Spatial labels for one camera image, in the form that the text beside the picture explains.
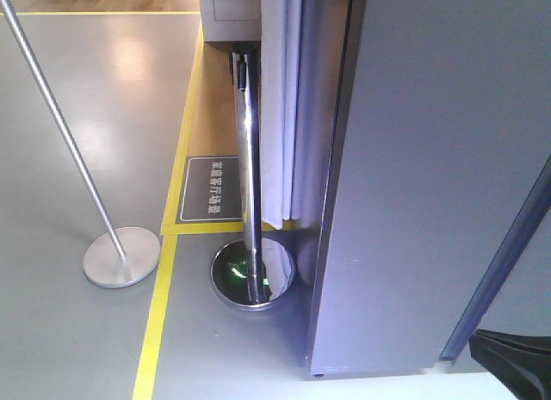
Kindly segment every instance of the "stanchion post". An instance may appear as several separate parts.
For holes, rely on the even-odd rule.
[[[243,310],[269,308],[294,278],[294,262],[278,242],[262,237],[258,50],[237,44],[230,54],[239,147],[243,240],[223,247],[212,280],[222,299]]]
[[[96,204],[97,210],[107,228],[107,235],[112,243],[112,246],[110,246],[108,242],[105,241],[106,238],[101,236],[94,243],[92,243],[92,245],[90,245],[86,255],[84,256],[84,272],[91,282],[105,288],[119,288],[122,286],[132,285],[145,278],[157,265],[158,252],[160,251],[158,239],[154,234],[142,228],[126,227],[116,230],[113,227],[107,210],[105,209],[105,205],[103,205],[102,197],[96,188],[96,184],[94,183],[88,167],[86,166],[86,162],[84,161],[84,158],[78,149],[77,143],[71,134],[71,130],[67,126],[65,117],[59,108],[52,90],[50,89],[50,85],[44,76],[44,72],[40,68],[38,59],[34,55],[33,48],[28,42],[27,35],[25,35],[11,1],[0,0],[0,5],[2,6],[2,11],[9,28],[15,37],[15,41],[23,53],[23,57],[25,58],[28,67],[33,74],[34,80],[36,81],[36,84],[38,85],[39,90],[44,97],[48,108],[50,109],[50,112],[52,113],[52,117],[58,126],[59,132],[61,133],[61,136],[63,137],[63,140],[65,141],[65,144],[67,145],[67,148],[69,149],[69,152],[77,165],[80,175],[84,179],[84,183],[90,192],[94,203]],[[138,263],[136,264],[136,258],[134,256],[129,259],[127,251],[123,247],[122,241],[119,238],[119,233],[124,234],[133,249],[136,248],[136,242],[143,241],[143,243],[148,244],[146,246],[152,248],[151,251],[143,253],[143,256],[148,261],[146,262],[144,257],[140,257],[138,258]],[[116,252],[115,258],[112,256],[114,252],[110,251],[109,248],[106,249],[106,247],[110,247]],[[151,260],[152,256],[155,254],[157,254],[157,256],[154,257],[154,261],[151,266],[149,260]]]

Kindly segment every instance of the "black sign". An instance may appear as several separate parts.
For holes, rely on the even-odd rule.
[[[238,157],[189,157],[181,222],[241,220]]]

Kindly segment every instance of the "gray panel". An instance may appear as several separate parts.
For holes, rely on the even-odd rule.
[[[260,40],[260,0],[201,0],[205,41]]]
[[[300,215],[296,231],[296,264],[300,278],[312,287],[317,267],[319,239],[335,126],[341,61],[349,0],[303,0],[300,39],[296,142],[293,180],[293,213]],[[305,315],[312,314],[315,330],[317,301],[304,301]],[[313,337],[309,337],[309,346]]]
[[[480,329],[517,335],[551,335],[551,213],[548,213],[511,275],[482,318]],[[478,366],[466,348],[457,371]]]
[[[257,21],[260,0],[213,0],[217,22]]]
[[[436,361],[549,155],[549,5],[368,0],[313,372]]]

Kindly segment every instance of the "yellow tape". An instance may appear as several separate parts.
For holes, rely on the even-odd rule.
[[[177,236],[167,236],[163,240],[157,279],[153,289],[152,305],[149,309],[147,327],[145,328],[144,345],[139,357],[133,400],[151,400],[153,396],[177,241]]]
[[[202,44],[202,30],[201,26],[199,26],[195,58],[189,81],[188,97],[184,107],[183,129],[180,132],[180,138],[178,140],[176,160],[172,170],[169,196],[164,212],[165,220],[176,220],[177,199],[179,188],[182,186],[183,164],[188,149],[189,130],[195,111],[195,98],[199,86]],[[171,205],[173,204],[171,201],[174,201],[174,195],[176,195],[176,204]],[[167,218],[167,212],[173,212],[174,214]],[[157,279],[155,280],[155,287],[153,289],[152,304],[149,310],[147,326],[145,328],[144,343],[139,357],[138,373],[134,383],[133,400],[151,400],[153,396],[158,356],[161,349],[161,341],[163,340],[164,319],[166,317],[166,308],[169,300],[170,282],[172,280],[172,270],[176,258],[177,239],[177,236],[164,234]]]
[[[178,203],[180,202],[180,190],[182,189],[186,157],[188,155],[189,135],[191,134],[191,127],[195,117],[199,85],[201,83],[202,55],[203,34],[202,28],[199,27],[193,69],[191,71],[191,78],[189,79],[188,96],[183,109],[182,129],[180,130],[180,136],[178,138],[176,157],[172,167],[172,177],[170,178],[169,193],[166,199],[166,208],[164,209],[163,225],[173,225],[176,223]]]
[[[17,15],[200,15],[200,11],[20,11]]]
[[[283,231],[293,231],[295,221],[283,221]],[[276,229],[268,224],[263,224],[262,231],[275,231]],[[207,222],[195,224],[172,224],[163,225],[163,235],[184,235],[184,234],[216,234],[221,232],[243,232],[242,222]]]

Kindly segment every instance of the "round metal base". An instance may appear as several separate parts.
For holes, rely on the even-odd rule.
[[[136,226],[118,228],[117,235],[127,253],[121,262],[110,236],[105,233],[84,254],[84,273],[102,288],[122,288],[143,280],[155,269],[161,246],[152,232]]]
[[[262,238],[262,259],[266,271],[264,287],[269,296],[268,302],[257,304],[249,298],[243,241],[225,245],[214,258],[211,279],[219,297],[229,305],[246,311],[265,310],[279,301],[293,282],[293,259],[283,245],[268,238]]]

